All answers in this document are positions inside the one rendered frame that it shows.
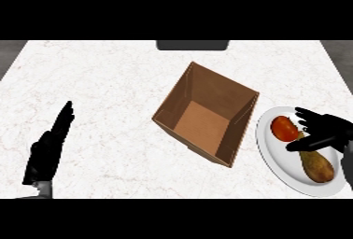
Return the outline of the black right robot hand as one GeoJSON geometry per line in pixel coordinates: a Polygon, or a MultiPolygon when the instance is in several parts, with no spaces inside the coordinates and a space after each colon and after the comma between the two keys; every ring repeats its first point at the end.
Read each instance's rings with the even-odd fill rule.
{"type": "Polygon", "coordinates": [[[302,118],[300,125],[309,135],[287,145],[288,151],[316,151],[322,148],[333,147],[340,152],[349,142],[353,141],[353,123],[330,114],[319,113],[296,108],[296,115],[302,118]]]}

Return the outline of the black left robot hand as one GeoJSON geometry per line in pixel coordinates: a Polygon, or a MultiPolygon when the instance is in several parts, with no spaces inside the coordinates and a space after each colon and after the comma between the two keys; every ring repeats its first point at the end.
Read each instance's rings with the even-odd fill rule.
{"type": "Polygon", "coordinates": [[[31,144],[24,185],[33,185],[40,181],[52,181],[73,120],[73,102],[68,102],[58,114],[52,129],[42,134],[40,139],[31,144]]]}

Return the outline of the red tomato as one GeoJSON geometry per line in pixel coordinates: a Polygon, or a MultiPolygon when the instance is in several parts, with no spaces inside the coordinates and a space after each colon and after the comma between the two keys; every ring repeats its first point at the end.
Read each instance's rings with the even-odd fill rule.
{"type": "Polygon", "coordinates": [[[274,136],[282,142],[293,142],[299,138],[299,127],[294,125],[291,119],[285,116],[278,116],[272,120],[271,130],[274,136]]]}

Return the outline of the white oval plate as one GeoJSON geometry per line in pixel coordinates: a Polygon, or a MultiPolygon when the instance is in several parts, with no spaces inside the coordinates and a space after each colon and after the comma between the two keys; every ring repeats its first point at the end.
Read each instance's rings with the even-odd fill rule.
{"type": "Polygon", "coordinates": [[[303,126],[299,124],[300,118],[296,116],[296,109],[290,106],[278,106],[271,108],[260,116],[256,137],[263,160],[285,185],[300,193],[316,196],[328,197],[336,195],[346,185],[342,168],[343,154],[333,148],[327,147],[319,149],[319,153],[331,162],[334,167],[334,179],[327,183],[315,182],[302,167],[300,153],[290,152],[285,149],[287,142],[282,142],[274,135],[271,125],[278,116],[290,118],[299,130],[303,126]]]}

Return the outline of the brown cardboard box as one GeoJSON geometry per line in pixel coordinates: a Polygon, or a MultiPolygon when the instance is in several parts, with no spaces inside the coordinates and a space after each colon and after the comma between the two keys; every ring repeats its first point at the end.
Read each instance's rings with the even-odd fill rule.
{"type": "Polygon", "coordinates": [[[259,96],[191,62],[152,121],[201,157],[232,167],[259,96]]]}

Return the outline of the brown pear-shaped squash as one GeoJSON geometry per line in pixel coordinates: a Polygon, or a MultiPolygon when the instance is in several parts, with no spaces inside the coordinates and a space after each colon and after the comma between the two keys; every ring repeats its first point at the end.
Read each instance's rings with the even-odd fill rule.
{"type": "Polygon", "coordinates": [[[318,151],[302,151],[302,168],[316,183],[327,183],[334,179],[336,171],[331,162],[318,151]]]}

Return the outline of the dark grey appliance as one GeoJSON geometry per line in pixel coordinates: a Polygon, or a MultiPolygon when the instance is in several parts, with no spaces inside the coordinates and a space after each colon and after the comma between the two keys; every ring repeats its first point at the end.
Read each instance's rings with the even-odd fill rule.
{"type": "Polygon", "coordinates": [[[228,40],[158,40],[160,50],[226,50],[228,40]]]}

